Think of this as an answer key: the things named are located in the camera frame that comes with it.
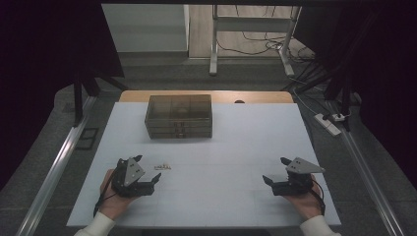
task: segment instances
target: storage box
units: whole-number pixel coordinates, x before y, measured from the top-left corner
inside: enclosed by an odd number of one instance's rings
[[[151,139],[211,138],[211,96],[152,95],[145,124]]]

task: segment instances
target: white sleeve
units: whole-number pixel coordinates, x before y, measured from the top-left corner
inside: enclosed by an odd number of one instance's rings
[[[328,227],[322,215],[315,216],[300,225],[304,236],[341,236]]]
[[[98,212],[86,228],[79,230],[75,236],[107,236],[116,222]]]

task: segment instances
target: human hand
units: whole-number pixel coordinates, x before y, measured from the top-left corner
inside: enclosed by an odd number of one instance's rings
[[[111,174],[113,173],[114,169],[107,170],[105,174],[104,180],[100,186],[100,192],[104,191],[105,185],[107,184],[108,180],[110,179]],[[106,215],[107,217],[115,220],[119,215],[121,215],[127,208],[128,205],[137,199],[138,197],[134,198],[122,198],[114,192],[114,190],[109,186],[104,194],[104,201],[99,208],[99,211]]]
[[[319,196],[321,195],[319,186],[316,184],[316,178],[312,175],[313,178],[313,191],[315,191]],[[322,210],[320,208],[319,201],[311,194],[307,193],[304,195],[297,196],[283,196],[288,201],[290,201],[301,216],[307,220],[313,218],[314,216],[321,215]]]

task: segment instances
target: black stand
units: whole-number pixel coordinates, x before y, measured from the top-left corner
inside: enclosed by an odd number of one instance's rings
[[[358,50],[359,46],[361,45],[362,41],[364,40],[368,30],[371,28],[372,24],[376,20],[378,13],[371,9],[370,13],[367,15],[365,22],[359,28],[358,33],[353,38],[352,44],[350,45],[349,49],[346,52],[346,55],[341,59],[341,62],[338,66],[334,69],[329,71],[327,74],[316,78],[314,81],[309,82],[295,90],[297,94],[301,94],[302,92],[311,89],[318,84],[321,84],[328,79],[331,79],[328,87],[325,90],[325,99],[326,100],[333,100],[337,97],[337,95],[342,90],[342,104],[341,104],[341,114],[346,116],[349,114],[349,106],[350,106],[350,92],[351,92],[351,84],[352,80],[349,75],[347,75],[348,68],[350,63],[352,62],[355,52]],[[346,131],[350,131],[348,125],[348,116],[343,121],[343,126],[345,127]]]
[[[89,96],[98,96],[100,94],[100,87],[95,81],[94,76],[97,76],[114,87],[122,91],[129,89],[123,84],[116,81],[95,69],[83,70],[80,69],[74,75],[74,101],[75,101],[75,121],[74,127],[78,127],[83,119],[83,87]]]

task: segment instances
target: person's arm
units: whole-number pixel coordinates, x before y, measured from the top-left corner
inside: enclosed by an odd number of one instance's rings
[[[313,190],[318,195],[321,194],[319,186],[316,183],[314,183]],[[290,201],[300,215],[306,220],[300,225],[304,236],[340,236],[340,234],[334,233],[328,227],[325,218],[322,216],[320,203],[311,193],[283,197]]]
[[[105,188],[106,183],[110,179],[113,169],[107,170],[103,182],[100,186],[100,192]],[[94,220],[86,228],[81,229],[75,236],[106,236],[114,227],[114,221],[128,207],[128,205],[137,198],[122,198],[118,196],[113,189],[107,188],[104,194],[104,202],[100,206]]]

